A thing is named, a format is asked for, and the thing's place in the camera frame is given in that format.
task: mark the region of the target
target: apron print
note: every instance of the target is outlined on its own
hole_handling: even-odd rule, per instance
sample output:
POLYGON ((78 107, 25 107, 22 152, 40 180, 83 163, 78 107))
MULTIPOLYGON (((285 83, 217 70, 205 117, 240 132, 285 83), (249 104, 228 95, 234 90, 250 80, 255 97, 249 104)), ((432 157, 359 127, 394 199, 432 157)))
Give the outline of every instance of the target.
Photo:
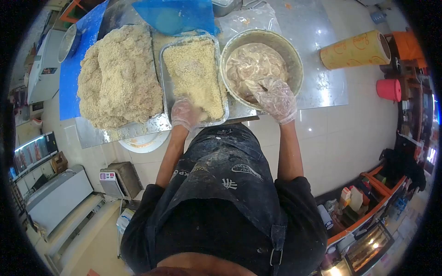
POLYGON ((206 167, 203 167, 203 166, 201 166, 201 165, 195 165, 194 168, 192 169, 191 173, 193 173, 194 171, 198 171, 198 170, 204 170, 204 171, 207 171, 207 172, 208 172, 208 170, 206 169, 206 167))
POLYGON ((251 175, 254 175, 257 178, 259 178, 261 181, 263 181, 263 178, 261 177, 261 175, 259 173, 255 172, 249 165, 236 164, 232 167, 232 171, 237 172, 237 173, 251 174, 251 175))
POLYGON ((184 176, 188 176, 189 172, 186 170, 181 170, 180 172, 178 172, 178 170, 175 170, 172 174, 172 177, 170 178, 170 180, 172 180, 177 174, 179 175, 184 175, 184 176))
POLYGON ((233 131, 231 129, 223 129, 223 130, 218 130, 217 134, 221 134, 221 135, 227 135, 232 133, 233 131))
POLYGON ((224 187, 226 187, 226 188, 230 188, 230 189, 234 189, 234 190, 236 190, 237 189, 237 186, 238 186, 238 184, 236 184, 235 182, 233 182, 232 180, 230 180, 230 179, 226 179, 226 178, 223 178, 222 179, 222 184, 223 184, 223 186, 224 187))

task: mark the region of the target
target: red bucket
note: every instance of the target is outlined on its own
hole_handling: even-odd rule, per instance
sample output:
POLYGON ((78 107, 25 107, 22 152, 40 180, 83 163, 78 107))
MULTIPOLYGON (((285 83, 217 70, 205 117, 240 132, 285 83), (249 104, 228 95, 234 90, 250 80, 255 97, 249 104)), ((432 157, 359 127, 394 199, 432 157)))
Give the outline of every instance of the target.
POLYGON ((401 90, 398 79, 380 79, 376 82, 376 92, 380 98, 400 102, 401 90))

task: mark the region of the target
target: black apron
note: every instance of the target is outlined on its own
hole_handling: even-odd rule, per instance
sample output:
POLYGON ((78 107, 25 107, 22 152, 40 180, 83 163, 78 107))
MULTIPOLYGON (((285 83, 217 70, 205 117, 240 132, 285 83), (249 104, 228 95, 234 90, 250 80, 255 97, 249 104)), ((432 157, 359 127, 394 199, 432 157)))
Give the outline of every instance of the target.
POLYGON ((287 214, 279 205, 270 168, 258 140, 243 124, 202 130, 178 161, 145 230, 150 269, 158 263, 155 259, 156 234, 180 202, 193 198, 231 201, 271 239, 273 250, 269 263, 272 275, 277 275, 287 231, 287 214))

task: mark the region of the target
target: plastic glove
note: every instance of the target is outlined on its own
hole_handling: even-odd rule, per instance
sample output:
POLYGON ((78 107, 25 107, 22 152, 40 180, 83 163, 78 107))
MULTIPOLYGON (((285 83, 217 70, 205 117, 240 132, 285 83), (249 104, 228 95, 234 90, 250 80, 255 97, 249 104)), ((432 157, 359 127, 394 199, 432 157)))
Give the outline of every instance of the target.
POLYGON ((182 125, 192 132, 199 122, 200 115, 200 109, 194 107, 188 98, 177 97, 172 107, 172 127, 182 125))
POLYGON ((290 87, 280 78, 267 77, 254 81, 245 81, 258 103, 280 125, 296 118, 296 96, 290 87))

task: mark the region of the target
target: stainless steel table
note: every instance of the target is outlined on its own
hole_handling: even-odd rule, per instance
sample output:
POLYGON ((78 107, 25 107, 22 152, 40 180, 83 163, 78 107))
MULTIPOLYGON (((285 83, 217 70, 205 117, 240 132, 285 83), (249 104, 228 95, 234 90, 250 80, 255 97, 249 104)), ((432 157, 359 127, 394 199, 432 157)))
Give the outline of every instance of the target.
MULTIPOLYGON (((111 0, 104 13, 99 39, 122 25, 140 24, 141 17, 130 5, 134 0, 111 0)), ((321 0, 267 0, 276 12, 284 37, 290 40, 301 56, 304 82, 298 95, 298 109, 348 104, 347 80, 343 69, 329 71, 319 57, 319 49, 336 42, 333 27, 321 0)), ((263 113, 250 109, 229 95, 229 120, 248 121, 263 113)), ((128 124, 113 131, 95 129, 83 118, 75 118, 81 147, 128 139, 149 133, 170 130, 164 114, 145 124, 128 124)))

